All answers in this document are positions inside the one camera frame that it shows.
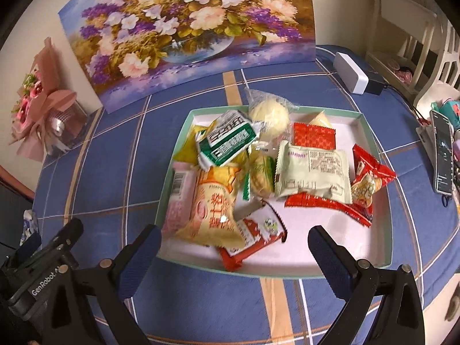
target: blue plaid tablecloth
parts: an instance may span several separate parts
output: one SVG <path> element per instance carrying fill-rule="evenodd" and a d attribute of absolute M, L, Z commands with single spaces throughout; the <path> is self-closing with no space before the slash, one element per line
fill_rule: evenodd
<path fill-rule="evenodd" d="M 248 68 L 197 79 L 139 100 L 112 114 L 98 110 L 85 141 L 63 157 L 47 158 L 34 210 L 44 243 L 77 216 L 84 234 L 73 248 L 82 268 L 114 257 L 155 220 L 163 180 L 183 121 L 192 109 L 247 104 L 243 89 L 281 95 L 298 105 L 360 111 L 398 179 L 388 186 L 395 269 L 410 264 L 423 308 L 460 261 L 459 217 L 432 190 L 432 167 L 417 122 L 399 96 L 350 95 L 333 70 L 334 53 L 317 48 L 316 62 Z M 355 344 L 364 341 L 380 300 L 374 299 Z M 325 279 L 247 278 L 156 259 L 129 309 L 153 343 L 317 344 L 339 314 Z M 115 344 L 97 304 L 93 311 L 108 344 Z"/>

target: canvas painting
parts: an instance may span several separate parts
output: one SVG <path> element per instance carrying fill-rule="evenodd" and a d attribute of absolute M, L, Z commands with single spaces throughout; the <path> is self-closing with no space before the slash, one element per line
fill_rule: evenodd
<path fill-rule="evenodd" d="M 71 0 L 59 16 L 107 112 L 208 75 L 315 58 L 312 0 Z"/>

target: bouquet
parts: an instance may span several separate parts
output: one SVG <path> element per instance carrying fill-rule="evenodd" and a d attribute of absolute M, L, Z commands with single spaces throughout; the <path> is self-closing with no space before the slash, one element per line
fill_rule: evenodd
<path fill-rule="evenodd" d="M 305 0 L 96 0 L 71 45 L 96 89 L 139 78 L 174 50 L 194 53 L 216 35 L 268 42 L 314 30 Z"/>
<path fill-rule="evenodd" d="M 76 93 L 59 89 L 57 66 L 51 39 L 47 38 L 45 47 L 35 56 L 12 110 L 10 144 L 22 140 L 17 154 L 39 162 L 43 161 L 44 149 L 49 154 L 52 147 L 66 152 L 68 146 L 64 142 L 75 138 L 87 119 L 76 103 Z"/>

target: white wall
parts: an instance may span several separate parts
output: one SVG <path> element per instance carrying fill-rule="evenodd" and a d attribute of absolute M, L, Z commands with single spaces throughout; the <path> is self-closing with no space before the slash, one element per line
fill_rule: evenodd
<path fill-rule="evenodd" d="M 68 1 L 34 0 L 0 51 L 0 166 L 32 190 L 36 188 L 41 164 L 17 157 L 17 144 L 8 146 L 10 110 L 17 100 L 16 91 L 30 70 L 33 55 L 43 47 L 47 36 L 51 36 L 59 52 L 64 84 L 78 93 L 78 101 L 88 112 L 101 107 L 59 22 L 57 13 Z M 342 45 L 363 55 L 372 7 L 373 0 L 313 0 L 317 43 Z"/>

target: bolt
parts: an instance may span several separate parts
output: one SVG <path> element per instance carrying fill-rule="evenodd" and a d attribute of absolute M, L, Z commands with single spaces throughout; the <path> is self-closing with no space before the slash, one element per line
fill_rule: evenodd
<path fill-rule="evenodd" d="M 58 271 L 59 274 L 65 274 L 68 271 L 68 266 L 66 264 L 63 264 L 59 266 Z"/>
<path fill-rule="evenodd" d="M 408 264 L 402 265 L 401 269 L 407 274 L 412 271 L 411 267 Z"/>
<path fill-rule="evenodd" d="M 369 263 L 367 259 L 360 259 L 358 261 L 358 266 L 361 267 L 362 269 L 368 269 L 371 266 L 371 264 Z"/>
<path fill-rule="evenodd" d="M 106 269 L 112 265 L 112 260 L 111 259 L 103 259 L 102 261 L 99 262 L 99 266 L 101 266 L 103 269 Z"/>

